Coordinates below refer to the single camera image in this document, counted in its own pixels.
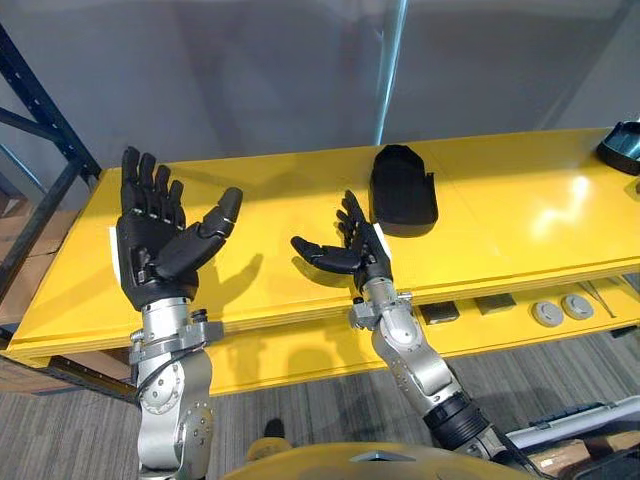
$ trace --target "yellow shelf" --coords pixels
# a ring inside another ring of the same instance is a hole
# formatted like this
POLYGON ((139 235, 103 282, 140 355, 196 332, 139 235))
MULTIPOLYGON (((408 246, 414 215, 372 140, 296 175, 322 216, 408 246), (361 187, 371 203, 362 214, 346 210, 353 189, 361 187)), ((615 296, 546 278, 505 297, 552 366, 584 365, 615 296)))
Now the yellow shelf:
MULTIPOLYGON (((640 298, 621 279, 593 284, 616 318, 578 285, 563 285, 513 294, 511 310, 483 316, 473 300, 456 302, 460 318, 426 325, 416 312, 429 343, 443 356, 518 347, 538 342, 633 325, 640 320, 640 298), (576 293, 595 310, 592 318, 573 320, 549 328, 531 316, 531 306, 541 300, 560 305, 564 295, 576 293)), ((371 332, 353 330, 346 316, 231 335, 207 349, 214 364, 212 395, 319 380, 384 368, 371 346, 371 332)))
MULTIPOLYGON (((605 134, 588 129, 410 143, 436 173, 440 219, 422 237, 388 237, 398 289, 411 291, 415 303, 429 303, 638 271, 640 222, 632 220, 639 213, 637 179, 591 154, 605 134)), ((229 333, 284 325, 269 330, 282 338, 286 332, 297 335, 298 329, 312 331, 316 320, 345 318, 351 279, 306 265, 289 240, 299 234, 339 243, 335 210, 346 188, 355 191, 366 210, 378 150, 171 165, 174 177, 185 183, 189 221, 200 219, 226 187, 245 192, 233 236, 200 271, 195 308, 222 319, 229 333), (293 322, 303 325, 287 326, 293 322)), ((121 292, 111 266, 108 229, 119 215, 119 188, 120 170, 105 171, 6 355, 37 362, 38 357, 125 346, 129 334, 140 328, 140 315, 121 292)), ((456 328, 464 325, 456 323, 456 328)), ((463 338, 473 344, 476 330, 468 328, 463 338)), ((504 335, 508 338, 500 341, 478 340, 474 351, 502 348, 509 338, 513 344, 540 341, 529 330, 504 335)))

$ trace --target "robotic arm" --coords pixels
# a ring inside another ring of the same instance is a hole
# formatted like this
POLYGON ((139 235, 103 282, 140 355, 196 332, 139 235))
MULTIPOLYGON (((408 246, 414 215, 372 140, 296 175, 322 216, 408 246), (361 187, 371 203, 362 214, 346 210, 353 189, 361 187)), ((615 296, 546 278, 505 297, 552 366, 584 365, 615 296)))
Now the robotic arm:
POLYGON ((183 186, 155 158, 127 148, 122 160, 122 215, 116 226, 120 283, 143 328, 131 335, 142 410, 140 479, 197 480, 209 465, 212 365, 204 347, 223 336, 206 310, 189 313, 197 269, 231 234, 242 191, 230 188, 202 222, 186 228, 183 186))
POLYGON ((389 257, 352 192, 347 190, 342 206, 346 213, 339 210, 337 215, 344 248, 294 237, 294 249, 322 270, 354 275, 362 297, 354 299, 351 326, 373 332, 375 351, 443 448, 538 473, 484 418, 442 357, 427 343, 413 316, 411 295, 396 292, 389 257))

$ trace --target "yellow table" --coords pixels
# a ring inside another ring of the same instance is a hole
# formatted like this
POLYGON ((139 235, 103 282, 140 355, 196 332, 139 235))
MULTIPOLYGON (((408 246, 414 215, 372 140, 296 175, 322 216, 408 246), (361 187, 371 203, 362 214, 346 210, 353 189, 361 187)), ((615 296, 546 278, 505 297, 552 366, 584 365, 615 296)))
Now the yellow table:
MULTIPOLYGON (((411 291, 414 303, 422 304, 531 292, 638 271, 640 222, 633 220, 640 218, 637 180, 591 154, 605 134, 604 129, 589 129, 409 144, 436 174, 440 219, 425 236, 387 237, 398 289, 411 291)), ((339 243, 333 224, 342 193, 354 190, 366 210, 378 150, 359 147, 172 165, 174 176, 185 183, 189 221, 200 219, 224 188, 235 185, 245 192, 233 236, 215 261, 201 269, 194 302, 196 308, 207 308, 211 319, 222 319, 227 332, 247 332, 213 348, 217 379, 220 370, 233 366, 234 355, 242 362, 241 345, 249 348, 259 342, 259 352, 269 352, 269 345, 296 348, 302 339, 313 339, 321 351, 333 342, 323 330, 329 325, 341 338, 364 335, 368 342, 366 333, 349 332, 342 321, 351 303, 351 280, 306 265, 289 240, 299 234, 319 243, 339 243)), ((108 228, 119 214, 119 184, 119 169, 103 173, 5 355, 37 365, 51 355, 126 346, 130 332, 140 327, 139 314, 120 291, 111 267, 108 228)), ((461 318, 438 326, 434 345, 454 355, 615 328, 640 317, 637 298, 628 296, 630 302, 619 307, 624 315, 599 316, 597 322, 568 330, 558 327, 553 334, 522 327, 531 320, 525 305, 509 314, 509 322, 496 330, 500 335, 482 341, 475 323, 461 318)), ((311 369, 317 374, 307 377, 280 367, 268 375, 255 374, 248 383, 246 378, 229 380, 220 391, 380 366, 366 357, 371 351, 365 347, 358 348, 367 360, 352 361, 344 351, 357 348, 349 342, 340 343, 339 349, 333 342, 341 358, 349 358, 342 366, 334 362, 322 371, 311 369)), ((321 356, 317 364, 328 365, 321 356)))

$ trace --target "cable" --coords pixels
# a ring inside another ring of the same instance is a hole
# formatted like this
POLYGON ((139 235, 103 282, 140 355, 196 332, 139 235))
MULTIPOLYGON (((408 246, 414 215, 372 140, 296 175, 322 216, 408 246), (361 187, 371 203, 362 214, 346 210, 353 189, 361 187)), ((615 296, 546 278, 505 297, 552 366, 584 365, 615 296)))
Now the cable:
POLYGON ((180 360, 182 360, 186 356, 191 355, 192 353, 195 353, 196 351, 204 348, 205 345, 206 345, 206 343, 202 342, 201 344, 199 344, 199 345, 197 345, 197 346, 195 346, 193 348, 181 351, 178 355, 176 355, 175 357, 172 356, 169 360, 167 360, 166 362, 161 364, 153 372, 151 372, 149 375, 147 375, 147 377, 142 381, 142 383, 140 385, 138 385, 138 390, 136 391, 136 395, 134 397, 135 402, 138 405, 138 407, 140 406, 140 397, 142 396, 142 393, 144 392, 144 390, 149 385, 151 385, 151 383, 156 378, 158 378, 158 376, 160 376, 160 374, 164 371, 165 368, 167 368, 168 366, 170 366, 173 363, 179 362, 180 360))

